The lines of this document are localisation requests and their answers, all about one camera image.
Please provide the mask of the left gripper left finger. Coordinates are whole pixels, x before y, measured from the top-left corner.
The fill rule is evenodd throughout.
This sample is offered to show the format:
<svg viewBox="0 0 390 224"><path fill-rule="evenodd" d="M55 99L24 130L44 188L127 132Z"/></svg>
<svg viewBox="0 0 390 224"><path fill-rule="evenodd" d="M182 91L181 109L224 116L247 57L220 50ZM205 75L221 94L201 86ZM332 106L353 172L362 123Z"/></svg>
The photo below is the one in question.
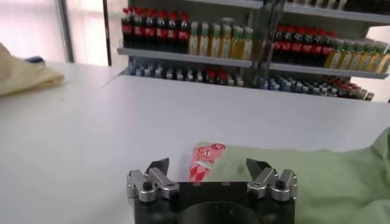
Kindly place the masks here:
<svg viewBox="0 0 390 224"><path fill-rule="evenodd" d="M145 172L131 170L127 175L127 198L142 203L153 203L158 197L176 201L180 185L167 177L169 158L150 163Z"/></svg>

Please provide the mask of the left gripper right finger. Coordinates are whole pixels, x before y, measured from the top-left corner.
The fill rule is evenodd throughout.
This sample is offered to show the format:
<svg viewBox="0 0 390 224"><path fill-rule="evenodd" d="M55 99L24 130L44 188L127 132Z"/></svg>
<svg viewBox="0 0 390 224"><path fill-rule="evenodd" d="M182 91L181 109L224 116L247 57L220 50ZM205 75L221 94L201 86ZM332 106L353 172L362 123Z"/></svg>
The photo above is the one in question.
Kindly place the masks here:
<svg viewBox="0 0 390 224"><path fill-rule="evenodd" d="M256 200L270 196L275 201L297 199L297 175L284 169L279 174L265 161L247 158L246 166L252 177L247 183L247 193Z"/></svg>

